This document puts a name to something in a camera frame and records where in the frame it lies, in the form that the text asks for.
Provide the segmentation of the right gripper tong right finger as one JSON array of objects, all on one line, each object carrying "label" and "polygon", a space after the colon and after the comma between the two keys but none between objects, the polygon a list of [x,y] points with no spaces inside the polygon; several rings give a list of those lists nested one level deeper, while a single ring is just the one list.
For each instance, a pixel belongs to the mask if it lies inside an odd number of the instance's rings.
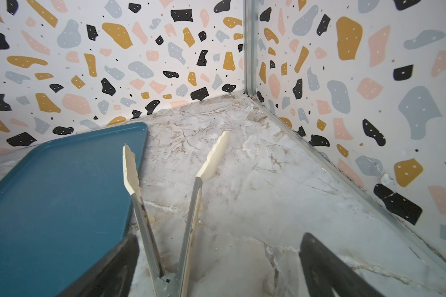
[{"label": "right gripper tong right finger", "polygon": [[209,180],[216,173],[221,163],[225,150],[229,144],[230,133],[224,131],[217,142],[208,153],[206,161],[196,174],[193,185],[190,208],[188,211],[187,224],[183,236],[183,243],[179,258],[179,268],[175,276],[177,281],[177,296],[186,297],[190,281],[190,269],[195,245],[196,230],[198,226],[199,213],[201,211],[201,198],[203,194],[203,183]]}]

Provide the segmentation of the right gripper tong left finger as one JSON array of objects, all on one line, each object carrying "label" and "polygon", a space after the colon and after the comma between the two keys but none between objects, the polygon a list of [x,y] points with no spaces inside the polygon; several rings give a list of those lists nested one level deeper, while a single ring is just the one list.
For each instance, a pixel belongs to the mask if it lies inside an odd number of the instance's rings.
[{"label": "right gripper tong left finger", "polygon": [[161,266],[159,251],[155,236],[152,232],[151,223],[141,199],[141,187],[139,185],[136,156],[126,144],[122,148],[122,159],[124,185],[131,196],[155,293],[157,297],[166,297],[164,290],[166,282],[162,279],[165,273]]}]

